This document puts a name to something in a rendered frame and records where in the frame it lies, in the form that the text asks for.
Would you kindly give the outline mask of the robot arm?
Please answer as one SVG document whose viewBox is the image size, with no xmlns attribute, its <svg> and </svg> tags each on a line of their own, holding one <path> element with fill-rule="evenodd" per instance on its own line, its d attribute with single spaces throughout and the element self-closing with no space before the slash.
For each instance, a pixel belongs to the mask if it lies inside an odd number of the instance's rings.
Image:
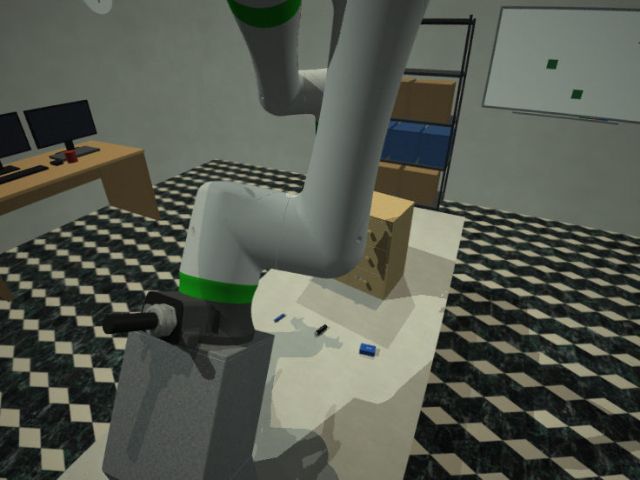
<svg viewBox="0 0 640 480">
<path fill-rule="evenodd" d="M 107 315 L 105 334 L 141 330 L 185 349 L 249 343 L 263 270 L 336 278 L 363 257 L 384 140 L 430 0 L 332 0 L 328 68 L 318 70 L 298 70 L 302 0 L 227 2 L 263 108 L 316 118 L 303 191 L 203 184 L 178 291 L 148 292 L 141 313 Z"/>
</svg>

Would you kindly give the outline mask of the light wooden chest of drawers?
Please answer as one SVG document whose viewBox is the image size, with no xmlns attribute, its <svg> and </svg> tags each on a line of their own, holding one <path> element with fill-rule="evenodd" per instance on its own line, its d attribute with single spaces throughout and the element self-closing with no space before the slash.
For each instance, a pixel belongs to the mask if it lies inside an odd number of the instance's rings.
<svg viewBox="0 0 640 480">
<path fill-rule="evenodd" d="M 404 273 L 414 204 L 415 202 L 410 200 L 386 195 L 376 191 L 373 192 L 370 217 L 391 223 L 389 248 L 386 250 L 370 243 L 366 244 L 388 251 L 385 275 L 369 270 L 360 265 L 357 266 L 384 277 L 382 298 L 350 285 L 350 272 L 348 283 L 342 282 L 336 278 L 333 279 L 384 300 Z"/>
</svg>

